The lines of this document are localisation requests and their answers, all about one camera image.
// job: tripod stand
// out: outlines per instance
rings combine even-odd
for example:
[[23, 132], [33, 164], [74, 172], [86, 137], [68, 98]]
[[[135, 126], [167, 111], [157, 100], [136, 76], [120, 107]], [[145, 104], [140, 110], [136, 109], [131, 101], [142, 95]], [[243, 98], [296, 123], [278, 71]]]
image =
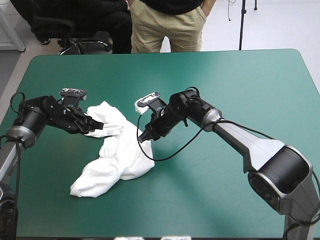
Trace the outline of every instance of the tripod stand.
[[[257, 0], [254, 0], [254, 10], [257, 10]], [[242, 49], [242, 37], [244, 31], [244, 20], [245, 14], [247, 13], [246, 10], [246, 0], [242, 0], [242, 9], [241, 9], [241, 27], [240, 27], [240, 41], [239, 41], [239, 50]]]

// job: person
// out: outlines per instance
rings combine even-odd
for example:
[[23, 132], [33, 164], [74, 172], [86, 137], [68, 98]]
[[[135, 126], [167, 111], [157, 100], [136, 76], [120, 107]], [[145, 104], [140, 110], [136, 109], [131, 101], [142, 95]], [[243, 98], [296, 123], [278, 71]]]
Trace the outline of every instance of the person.
[[[31, 27], [33, 23], [33, 15], [34, 15], [34, 8], [33, 8], [33, 2], [31, 0], [27, 1], [27, 4], [25, 1], [21, 0], [10, 0], [14, 8], [19, 12], [21, 17], [27, 21], [29, 26]], [[35, 36], [38, 43], [42, 45], [48, 45], [50, 43], [50, 38], [48, 37], [40, 37]]]
[[35, 0], [36, 15], [71, 20], [78, 29], [107, 31], [113, 54], [131, 52], [132, 21], [125, 0]]
[[164, 37], [171, 52], [201, 50], [202, 29], [216, 0], [128, 0], [132, 53], [158, 53]]

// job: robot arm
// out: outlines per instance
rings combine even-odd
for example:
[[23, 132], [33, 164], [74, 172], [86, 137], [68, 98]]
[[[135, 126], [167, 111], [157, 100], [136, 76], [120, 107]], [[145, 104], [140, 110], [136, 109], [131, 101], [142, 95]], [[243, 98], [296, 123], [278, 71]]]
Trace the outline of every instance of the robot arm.
[[63, 129], [70, 134], [87, 134], [102, 129], [103, 123], [92, 119], [78, 107], [86, 99], [86, 92], [80, 89], [64, 88], [61, 104], [53, 96], [41, 96], [25, 100], [19, 105], [18, 118], [6, 133], [9, 141], [0, 149], [0, 239], [15, 239], [17, 217], [13, 223], [15, 194], [10, 180], [18, 159], [26, 148], [32, 147], [46, 125]]
[[200, 98], [198, 89], [188, 88], [170, 97], [166, 105], [159, 94], [139, 100], [138, 107], [152, 109], [151, 121], [138, 140], [165, 137], [187, 119], [206, 132], [217, 133], [243, 156], [243, 172], [248, 173], [252, 189], [280, 215], [285, 215], [289, 240], [311, 240], [320, 201], [312, 181], [312, 164], [295, 148], [275, 139], [260, 138], [231, 121], [223, 119], [219, 109]]

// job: cable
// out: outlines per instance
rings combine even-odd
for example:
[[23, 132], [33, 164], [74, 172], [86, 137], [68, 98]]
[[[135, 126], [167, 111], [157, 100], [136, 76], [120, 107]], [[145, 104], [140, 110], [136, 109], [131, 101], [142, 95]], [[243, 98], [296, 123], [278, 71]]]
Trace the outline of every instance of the cable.
[[[264, 137], [266, 137], [266, 138], [268, 138], [268, 139], [274, 139], [273, 137], [271, 137], [271, 136], [269, 136], [269, 135], [267, 135], [267, 134], [265, 134], [265, 133], [263, 133], [263, 132], [261, 132], [261, 131], [257, 131], [257, 130], [254, 130], [254, 129], [252, 129], [252, 128], [249, 128], [249, 127], [240, 125], [239, 123], [236, 123], [236, 122], [234, 122], [234, 121], [224, 120], [224, 119], [223, 119], [223, 120], [218, 120], [218, 121], [216, 121], [216, 123], [217, 123], [217, 124], [219, 124], [219, 123], [233, 124], [233, 125], [236, 125], [236, 126], [242, 128], [242, 129], [249, 130], [249, 131], [254, 132], [254, 133], [256, 133], [256, 134], [260, 134], [260, 135], [262, 135], [262, 136], [264, 136]], [[213, 125], [213, 127], [212, 127], [213, 132], [215, 132], [215, 125]]]
[[22, 136], [18, 137], [9, 137], [6, 135], [0, 136], [0, 142], [1, 139], [6, 137], [7, 142], [15, 142], [15, 148], [16, 148], [16, 153], [17, 153], [17, 171], [16, 171], [16, 182], [15, 182], [15, 196], [14, 196], [14, 205], [13, 205], [13, 215], [12, 215], [12, 220], [11, 220], [11, 240], [16, 239], [16, 234], [17, 234], [17, 205], [18, 205], [18, 195], [19, 195], [19, 186], [20, 186], [20, 171], [21, 171], [21, 150], [19, 144], [22, 144], [24, 147], [24, 143], [22, 141]]
[[186, 146], [188, 146], [193, 140], [195, 140], [196, 137], [198, 137], [198, 135], [203, 131], [203, 129], [204, 129], [205, 127], [207, 127], [207, 126], [215, 123], [214, 121], [212, 121], [212, 122], [208, 122], [207, 124], [205, 124], [205, 125], [193, 136], [193, 138], [191, 138], [183, 147], [181, 147], [181, 148], [180, 148], [178, 151], [176, 151], [174, 154], [172, 154], [172, 155], [170, 155], [170, 156], [168, 156], [168, 157], [166, 157], [166, 158], [154, 159], [154, 158], [152, 158], [152, 157], [150, 157], [150, 156], [148, 156], [148, 155], [146, 154], [146, 152], [143, 150], [143, 148], [141, 147], [141, 144], [140, 144], [140, 142], [139, 142], [139, 136], [138, 136], [138, 135], [139, 135], [139, 125], [140, 125], [141, 116], [142, 116], [142, 115], [139, 116], [139, 118], [138, 118], [138, 123], [137, 123], [137, 126], [136, 126], [136, 140], [137, 140], [137, 142], [138, 142], [138, 145], [139, 145], [142, 153], [143, 153], [148, 159], [150, 159], [150, 160], [152, 160], [152, 161], [155, 161], [155, 162], [165, 161], [165, 160], [168, 160], [168, 159], [174, 157], [175, 155], [177, 155], [178, 153], [180, 153]]
[[235, 2], [236, 2], [236, 0], [234, 0], [234, 1], [231, 1], [231, 0], [227, 0], [227, 2], [228, 2], [228, 19], [229, 19], [229, 22], [231, 21], [231, 19], [230, 19], [230, 4], [235, 4]]
[[12, 109], [12, 111], [14, 111], [16, 114], [18, 114], [19, 118], [20, 118], [20, 121], [23, 122], [24, 121], [24, 116], [22, 115], [22, 113], [20, 111], [16, 111], [14, 110], [14, 107], [13, 107], [13, 101], [15, 99], [15, 97], [17, 95], [21, 94], [22, 95], [22, 100], [21, 102], [19, 103], [19, 107], [21, 107], [22, 103], [26, 100], [26, 95], [23, 93], [23, 92], [16, 92], [15, 94], [12, 95], [12, 97], [10, 98], [10, 108]]
[[[319, 195], [320, 195], [320, 182], [319, 182], [319, 179], [318, 179], [318, 177], [317, 177], [317, 175], [316, 175], [316, 173], [315, 173], [314, 171], [312, 171], [312, 175], [314, 176], [314, 179], [315, 179], [316, 184], [317, 184], [317, 187], [318, 187], [318, 192], [319, 192]], [[291, 216], [291, 215], [289, 215], [289, 216], [290, 216], [290, 218], [292, 218], [292, 219], [295, 221], [295, 223], [291, 224], [291, 225], [287, 228], [287, 230], [284, 232], [284, 234], [283, 234], [283, 236], [282, 236], [282, 239], [283, 239], [283, 240], [288, 240], [288, 233], [289, 233], [291, 230], [293, 230], [293, 229], [295, 229], [295, 228], [297, 228], [297, 227], [309, 227], [309, 226], [311, 226], [311, 225], [316, 224], [316, 223], [319, 222], [319, 220], [320, 220], [320, 214], [318, 214], [318, 216], [316, 217], [315, 220], [310, 221], [310, 222], [299, 221], [299, 220], [295, 219], [293, 216]]]
[[209, 125], [213, 125], [212, 126], [212, 131], [215, 132], [215, 125], [219, 124], [219, 123], [228, 123], [228, 124], [233, 124], [233, 125], [236, 125], [240, 128], [243, 128], [243, 129], [246, 129], [246, 130], [249, 130], [251, 132], [254, 132], [254, 133], [257, 133], [257, 134], [260, 134], [268, 139], [274, 139], [272, 138], [271, 136], [268, 136], [266, 134], [264, 134], [263, 132], [260, 132], [260, 131], [257, 131], [257, 130], [254, 130], [254, 129], [251, 129], [249, 127], [246, 127], [246, 126], [243, 126], [243, 125], [240, 125], [234, 121], [230, 121], [230, 120], [223, 120], [223, 119], [218, 119], [217, 121], [211, 121], [211, 122], [208, 122], [207, 124], [205, 124], [204, 126], [201, 127], [201, 129], [185, 144], [183, 145], [183, 147], [181, 147], [178, 151], [176, 151], [175, 153], [173, 153], [172, 155], [166, 157], [166, 158], [160, 158], [160, 159], [155, 159], [155, 158], [152, 158], [150, 156], [148, 156], [146, 154], [146, 152], [143, 150], [143, 148], [141, 147], [141, 144], [139, 142], [139, 126], [140, 126], [140, 119], [141, 119], [142, 115], [139, 116], [138, 118], [138, 122], [137, 122], [137, 126], [136, 126], [136, 140], [138, 142], [138, 145], [139, 145], [139, 148], [141, 149], [142, 153], [150, 160], [152, 161], [155, 161], [155, 162], [161, 162], [161, 161], [165, 161], [165, 160], [168, 160], [172, 157], [174, 157], [175, 155], [177, 155], [178, 153], [180, 153], [186, 146], [188, 146], [193, 140], [196, 139], [196, 137], [199, 136], [199, 134]]

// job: green table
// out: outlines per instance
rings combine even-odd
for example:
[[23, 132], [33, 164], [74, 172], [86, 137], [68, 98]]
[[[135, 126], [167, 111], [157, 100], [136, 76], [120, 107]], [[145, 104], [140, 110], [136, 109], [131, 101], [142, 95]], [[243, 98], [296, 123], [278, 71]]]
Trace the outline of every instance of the green table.
[[[226, 119], [296, 147], [320, 173], [320, 97], [292, 49], [39, 56], [18, 90], [27, 98], [58, 98], [61, 88], [84, 89], [84, 110], [105, 100], [136, 123], [138, 98], [158, 91], [168, 101], [189, 86], [197, 86]], [[0, 134], [15, 116], [8, 111]], [[150, 112], [143, 125], [149, 119]], [[175, 152], [198, 130], [180, 123], [153, 143], [154, 156]], [[284, 216], [254, 193], [242, 157], [213, 133], [202, 133], [176, 157], [156, 163], [142, 177], [120, 180], [98, 198], [70, 196], [70, 185], [98, 157], [102, 143], [103, 138], [44, 129], [22, 157], [18, 236], [282, 236]]]

